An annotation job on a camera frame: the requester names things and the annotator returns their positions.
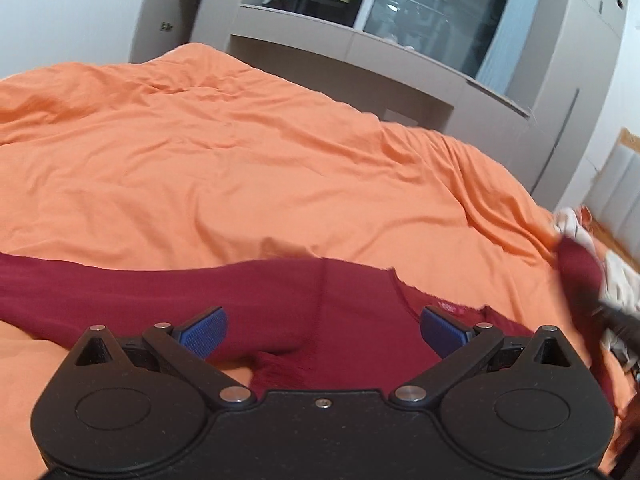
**triangular cutout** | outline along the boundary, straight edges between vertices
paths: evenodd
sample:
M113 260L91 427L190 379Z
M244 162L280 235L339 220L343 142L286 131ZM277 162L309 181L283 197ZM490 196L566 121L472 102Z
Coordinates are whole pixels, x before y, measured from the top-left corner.
M566 358L564 352L560 348L558 341L556 339L546 339L540 350L538 350L538 354L536 355L535 361L537 363L543 365L553 365L553 366L562 366L569 367L571 363L569 359Z
M76 359L76 366L97 365L113 361L107 346L99 337L92 337Z

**white wall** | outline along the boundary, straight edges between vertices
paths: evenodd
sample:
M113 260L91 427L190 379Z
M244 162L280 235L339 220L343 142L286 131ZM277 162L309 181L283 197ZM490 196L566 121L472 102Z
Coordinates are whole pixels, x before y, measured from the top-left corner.
M580 205L613 149L620 130L640 135L640 0L629 0L618 64L593 137L559 207Z
M64 61L127 62L142 0L0 0L0 78Z

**silver screw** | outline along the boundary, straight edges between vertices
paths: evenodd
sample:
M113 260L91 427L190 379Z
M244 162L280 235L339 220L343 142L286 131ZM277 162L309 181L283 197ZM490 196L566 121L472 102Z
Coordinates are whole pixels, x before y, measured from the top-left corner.
M396 397L404 402L419 402L427 396L427 392L420 386L413 386L408 384L406 386L400 386L396 390Z
M239 404L251 398L251 390L244 386L227 386L220 390L220 399Z
M318 399L318 400L316 400L316 406L318 408L322 408L323 410L326 410L327 408L330 408L332 404L333 403L329 399Z

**window pane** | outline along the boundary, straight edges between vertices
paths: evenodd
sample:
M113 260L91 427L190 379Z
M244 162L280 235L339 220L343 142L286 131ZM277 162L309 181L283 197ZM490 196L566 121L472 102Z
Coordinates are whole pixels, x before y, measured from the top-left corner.
M375 0L365 32L475 76L507 0Z

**bed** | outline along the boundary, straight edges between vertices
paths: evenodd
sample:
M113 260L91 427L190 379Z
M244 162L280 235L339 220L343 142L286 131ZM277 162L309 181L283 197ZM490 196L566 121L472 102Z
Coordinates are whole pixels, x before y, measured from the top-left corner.
M200 44L0 82L0 251L108 269L322 256L556 324L551 215L500 165ZM0 323L0 470L44 471L31 408L65 355ZM614 359L616 402L631 390ZM247 383L251 371L226 364Z

